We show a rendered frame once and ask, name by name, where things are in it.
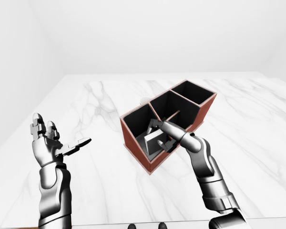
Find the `grey book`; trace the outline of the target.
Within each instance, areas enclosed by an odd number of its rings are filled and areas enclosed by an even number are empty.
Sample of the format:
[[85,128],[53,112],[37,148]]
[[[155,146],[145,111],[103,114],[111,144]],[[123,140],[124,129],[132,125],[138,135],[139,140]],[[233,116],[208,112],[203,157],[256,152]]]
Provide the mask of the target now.
[[166,143],[168,140],[168,136],[162,130],[158,129],[144,137],[147,155],[151,156],[159,150],[162,150],[160,145],[158,144],[158,140]]

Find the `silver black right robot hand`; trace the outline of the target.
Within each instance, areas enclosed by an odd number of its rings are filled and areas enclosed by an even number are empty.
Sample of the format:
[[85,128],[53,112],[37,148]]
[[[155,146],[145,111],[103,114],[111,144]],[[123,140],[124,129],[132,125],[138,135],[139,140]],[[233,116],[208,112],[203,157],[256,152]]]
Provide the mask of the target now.
[[167,153],[174,145],[181,143],[183,136],[187,133],[185,129],[172,122],[159,121],[157,119],[151,119],[147,128],[147,135],[151,133],[153,128],[159,128],[172,138],[172,140],[167,141],[166,143],[163,143],[160,140],[157,141],[158,145]]

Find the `red-brown desk caddy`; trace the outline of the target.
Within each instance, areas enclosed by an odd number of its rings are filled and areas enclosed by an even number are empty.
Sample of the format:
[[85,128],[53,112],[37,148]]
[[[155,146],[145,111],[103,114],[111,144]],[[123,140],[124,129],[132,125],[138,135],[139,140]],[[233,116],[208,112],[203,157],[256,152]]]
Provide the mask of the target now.
[[144,102],[120,117],[125,147],[145,171],[151,174],[179,144],[174,144],[168,152],[159,148],[149,154],[144,137],[150,120],[167,120],[187,131],[195,131],[203,123],[216,95],[216,92],[184,80]]

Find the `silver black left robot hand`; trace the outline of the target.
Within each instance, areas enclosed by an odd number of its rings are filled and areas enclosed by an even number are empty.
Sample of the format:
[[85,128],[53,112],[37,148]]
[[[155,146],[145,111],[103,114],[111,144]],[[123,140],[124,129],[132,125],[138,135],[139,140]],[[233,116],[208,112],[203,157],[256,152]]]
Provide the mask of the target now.
[[64,156],[69,156],[80,150],[81,147],[91,142],[89,137],[82,138],[72,143],[62,144],[60,134],[54,124],[49,121],[45,125],[42,116],[35,113],[30,125],[33,135],[32,149],[34,156],[41,167],[52,162],[62,162]]

